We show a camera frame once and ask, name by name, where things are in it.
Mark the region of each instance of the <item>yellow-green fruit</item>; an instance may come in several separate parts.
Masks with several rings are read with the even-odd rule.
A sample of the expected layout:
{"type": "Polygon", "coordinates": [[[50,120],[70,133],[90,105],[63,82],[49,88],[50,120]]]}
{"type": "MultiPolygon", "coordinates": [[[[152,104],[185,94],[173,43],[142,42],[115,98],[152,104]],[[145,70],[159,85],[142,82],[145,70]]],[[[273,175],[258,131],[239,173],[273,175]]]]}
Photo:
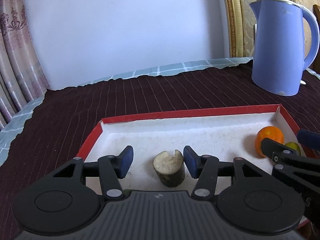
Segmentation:
{"type": "Polygon", "coordinates": [[[297,143],[295,143],[295,142],[288,142],[288,143],[285,144],[285,146],[290,147],[291,149],[296,150],[296,151],[299,153],[299,155],[301,155],[300,147],[299,147],[299,145],[298,145],[297,143]]]}

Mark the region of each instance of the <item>cylindrical wood piece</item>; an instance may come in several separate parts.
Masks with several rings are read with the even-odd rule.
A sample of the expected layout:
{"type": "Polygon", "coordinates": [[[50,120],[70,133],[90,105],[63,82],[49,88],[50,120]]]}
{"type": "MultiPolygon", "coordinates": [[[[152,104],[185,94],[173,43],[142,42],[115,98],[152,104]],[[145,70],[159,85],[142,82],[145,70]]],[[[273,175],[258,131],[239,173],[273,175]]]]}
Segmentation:
{"type": "Polygon", "coordinates": [[[174,156],[169,156],[167,151],[160,152],[153,160],[153,168],[166,187],[177,187],[185,178],[183,156],[178,150],[174,156]]]}

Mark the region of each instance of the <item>logo on kettle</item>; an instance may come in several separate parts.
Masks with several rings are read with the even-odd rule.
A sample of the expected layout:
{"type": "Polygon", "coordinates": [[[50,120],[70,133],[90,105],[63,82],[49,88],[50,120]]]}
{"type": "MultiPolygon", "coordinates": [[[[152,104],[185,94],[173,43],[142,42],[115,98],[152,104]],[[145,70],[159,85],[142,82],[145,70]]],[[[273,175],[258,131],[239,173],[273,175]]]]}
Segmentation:
{"type": "Polygon", "coordinates": [[[286,10],[284,7],[281,8],[281,12],[282,12],[283,14],[291,14],[291,15],[292,15],[292,12],[286,10]]]}

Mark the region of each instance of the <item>kettle handle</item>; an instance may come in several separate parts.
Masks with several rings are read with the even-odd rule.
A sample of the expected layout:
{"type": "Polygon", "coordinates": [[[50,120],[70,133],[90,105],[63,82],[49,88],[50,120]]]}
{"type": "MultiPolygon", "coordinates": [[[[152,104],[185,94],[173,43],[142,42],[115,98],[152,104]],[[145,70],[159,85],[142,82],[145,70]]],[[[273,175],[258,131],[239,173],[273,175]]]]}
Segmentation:
{"type": "Polygon", "coordinates": [[[307,67],[311,65],[311,63],[315,60],[317,56],[318,49],[319,49],[319,42],[320,42],[320,34],[319,34],[319,25],[314,14],[304,6],[301,6],[301,9],[302,9],[302,17],[305,18],[308,24],[310,25],[311,41],[312,41],[310,51],[306,56],[306,58],[304,59],[303,70],[305,70],[307,67]]]}

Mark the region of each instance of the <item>white wall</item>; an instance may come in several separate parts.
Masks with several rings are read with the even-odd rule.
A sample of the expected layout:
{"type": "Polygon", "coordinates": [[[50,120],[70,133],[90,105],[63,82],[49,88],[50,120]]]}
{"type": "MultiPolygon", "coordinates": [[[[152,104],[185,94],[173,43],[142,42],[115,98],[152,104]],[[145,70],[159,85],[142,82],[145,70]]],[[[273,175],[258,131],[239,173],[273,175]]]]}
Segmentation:
{"type": "Polygon", "coordinates": [[[25,5],[44,72],[52,88],[61,89],[116,73],[227,57],[226,11],[219,1],[224,3],[25,0],[25,5]]]}

